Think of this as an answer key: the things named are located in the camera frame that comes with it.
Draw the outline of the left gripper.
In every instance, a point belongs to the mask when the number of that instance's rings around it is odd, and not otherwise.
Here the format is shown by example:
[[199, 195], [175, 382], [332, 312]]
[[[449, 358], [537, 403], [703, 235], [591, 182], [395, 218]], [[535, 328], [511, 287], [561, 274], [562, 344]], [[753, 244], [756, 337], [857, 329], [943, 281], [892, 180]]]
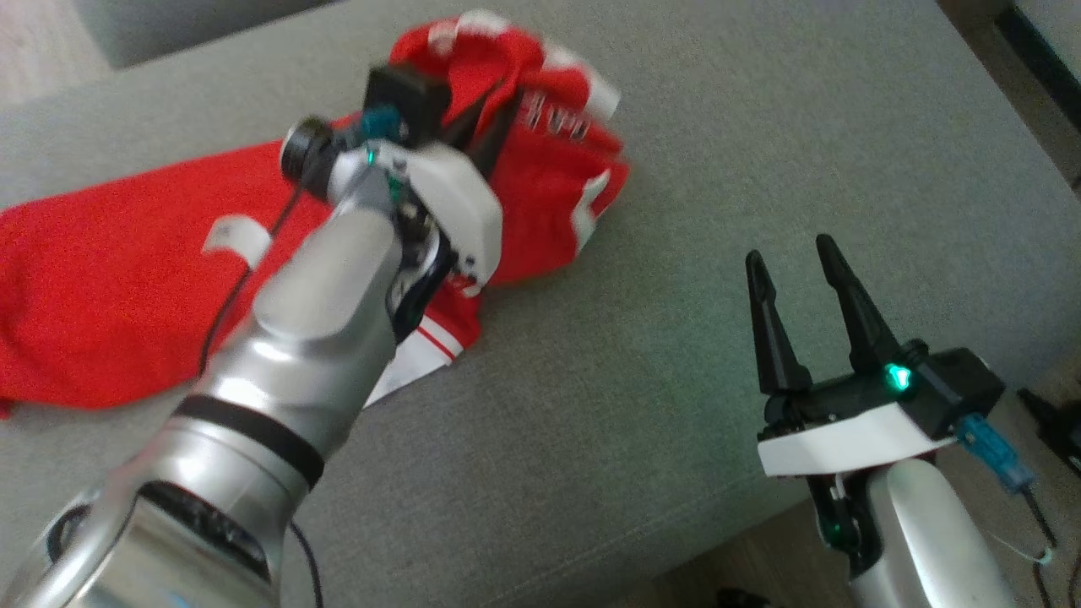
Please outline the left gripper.
[[[387, 138], [374, 138], [374, 166], [406, 185], [459, 255], [455, 289], [478, 296], [497, 270], [502, 255], [502, 204], [486, 180], [497, 168], [503, 146], [516, 123], [524, 92], [501, 101], [485, 128], [479, 128], [488, 101], [503, 85], [498, 80], [440, 131], [440, 142], [406, 149]], [[470, 158], [451, 146], [470, 146]]]

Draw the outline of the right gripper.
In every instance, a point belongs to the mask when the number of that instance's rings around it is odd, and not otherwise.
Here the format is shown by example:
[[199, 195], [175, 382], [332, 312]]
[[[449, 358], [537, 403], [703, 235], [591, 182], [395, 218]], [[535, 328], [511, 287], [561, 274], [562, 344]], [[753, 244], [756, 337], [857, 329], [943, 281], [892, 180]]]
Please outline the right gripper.
[[960, 351], [923, 362], [894, 362], [899, 342], [828, 234], [815, 239], [835, 289], [854, 373], [815, 384], [796, 358], [764, 257], [745, 257], [759, 388], [768, 396], [758, 457], [768, 477], [812, 477], [873, 470], [924, 457], [953, 441], [960, 404]]

